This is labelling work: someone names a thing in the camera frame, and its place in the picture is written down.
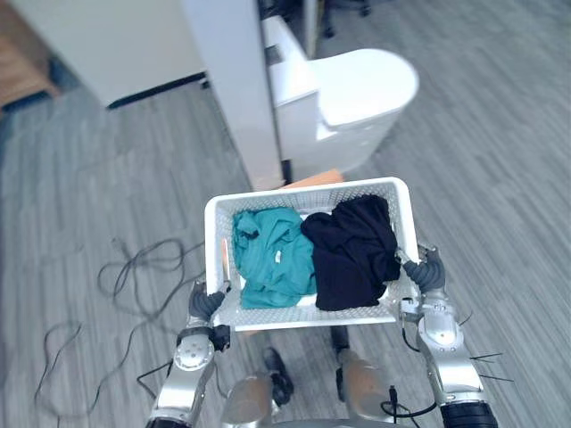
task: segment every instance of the metal robot arm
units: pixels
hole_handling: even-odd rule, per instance
[[[418,264],[400,254],[405,271],[421,292],[418,301],[402,301],[401,319],[418,323],[418,349],[426,360],[428,379],[445,426],[470,422],[470,426],[495,427],[497,422],[486,403],[484,386],[456,322],[456,310],[444,290],[445,272],[438,250],[420,250],[425,260]]]
[[[229,332],[210,327],[210,317],[224,294],[207,296],[195,284],[190,297],[186,328],[177,338],[169,375],[153,405],[146,428],[192,428],[200,414],[206,383],[214,369],[214,352],[229,343]]]

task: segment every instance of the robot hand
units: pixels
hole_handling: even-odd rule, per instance
[[[418,253],[422,261],[415,263],[409,259],[403,250],[399,249],[397,251],[404,271],[418,285],[422,293],[443,289],[446,282],[446,272],[438,249],[436,247],[427,248],[419,245]]]

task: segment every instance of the toilet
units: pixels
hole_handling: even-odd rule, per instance
[[[359,49],[309,61],[281,17],[263,22],[283,159],[294,179],[366,161],[418,91],[418,74],[395,53]]]

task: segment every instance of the orange object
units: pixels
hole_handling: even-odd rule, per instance
[[[307,187],[309,185],[332,185],[334,183],[342,183],[343,181],[345,181],[343,175],[337,169],[330,169],[316,176],[307,177],[290,185],[285,185],[282,189]]]

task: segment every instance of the toilet lid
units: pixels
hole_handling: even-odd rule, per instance
[[[400,56],[359,49],[311,62],[319,85],[319,109],[330,128],[346,128],[404,107],[418,76]]]

